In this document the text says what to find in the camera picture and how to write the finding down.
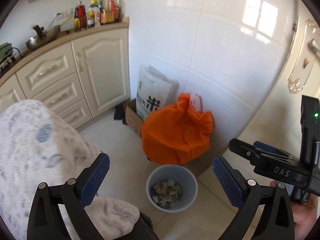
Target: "cardboard box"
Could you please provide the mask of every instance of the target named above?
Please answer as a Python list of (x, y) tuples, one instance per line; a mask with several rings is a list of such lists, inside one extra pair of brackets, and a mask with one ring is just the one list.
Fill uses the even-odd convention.
[(143, 124), (143, 120), (137, 115), (136, 99), (133, 99), (126, 104), (125, 120), (140, 137), (140, 127)]

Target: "trash can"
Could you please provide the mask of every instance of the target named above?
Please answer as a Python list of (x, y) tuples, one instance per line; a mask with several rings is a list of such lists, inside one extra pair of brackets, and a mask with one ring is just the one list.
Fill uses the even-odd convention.
[[(151, 188), (159, 181), (173, 179), (182, 187), (179, 202), (168, 209), (155, 204), (151, 198)], [(157, 209), (167, 213), (177, 213), (186, 210), (195, 201), (198, 194), (198, 183), (195, 176), (187, 168), (180, 165), (166, 164), (156, 168), (148, 177), (146, 193), (151, 204)]]

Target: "blue gripper pad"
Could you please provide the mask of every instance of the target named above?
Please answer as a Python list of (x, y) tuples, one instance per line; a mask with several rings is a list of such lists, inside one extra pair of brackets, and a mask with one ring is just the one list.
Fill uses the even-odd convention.
[(102, 181), (109, 171), (109, 168), (109, 156), (104, 155), (80, 190), (79, 204), (82, 208), (89, 206), (92, 203)]
[(278, 152), (277, 148), (274, 148), (268, 144), (265, 144), (265, 143), (262, 143), (259, 141), (254, 142), (253, 146), (257, 147), (263, 151), (269, 152), (269, 153), (277, 153)]
[(213, 159), (212, 167), (213, 172), (218, 178), (224, 192), (226, 193), (230, 203), (232, 206), (237, 207), (238, 209), (242, 209), (244, 205), (244, 191), (241, 186), (237, 183), (237, 180), (232, 175), (230, 169), (232, 167), (228, 164), (228, 162), (222, 156), (217, 156)]

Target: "human hand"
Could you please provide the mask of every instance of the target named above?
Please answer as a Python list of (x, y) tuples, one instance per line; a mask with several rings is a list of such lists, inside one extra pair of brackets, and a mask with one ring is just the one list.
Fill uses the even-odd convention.
[[(270, 182), (270, 186), (275, 187), (276, 181)], [(311, 194), (306, 205), (291, 203), (295, 240), (304, 240), (317, 221), (318, 198)]]

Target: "cabinet drawer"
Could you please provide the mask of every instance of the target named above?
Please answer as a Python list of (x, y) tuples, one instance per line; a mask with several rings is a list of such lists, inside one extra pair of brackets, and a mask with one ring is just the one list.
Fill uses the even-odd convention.
[(33, 99), (43, 102), (57, 114), (82, 98), (84, 94), (79, 77), (75, 73), (46, 88)]
[(71, 44), (66, 43), (37, 57), (17, 72), (27, 98), (76, 72)]
[(58, 116), (60, 116), (66, 123), (70, 124), (74, 129), (93, 118), (85, 99), (82, 99), (69, 108), (63, 110), (58, 114)]
[(0, 87), (0, 113), (16, 102), (26, 99), (14, 74)]

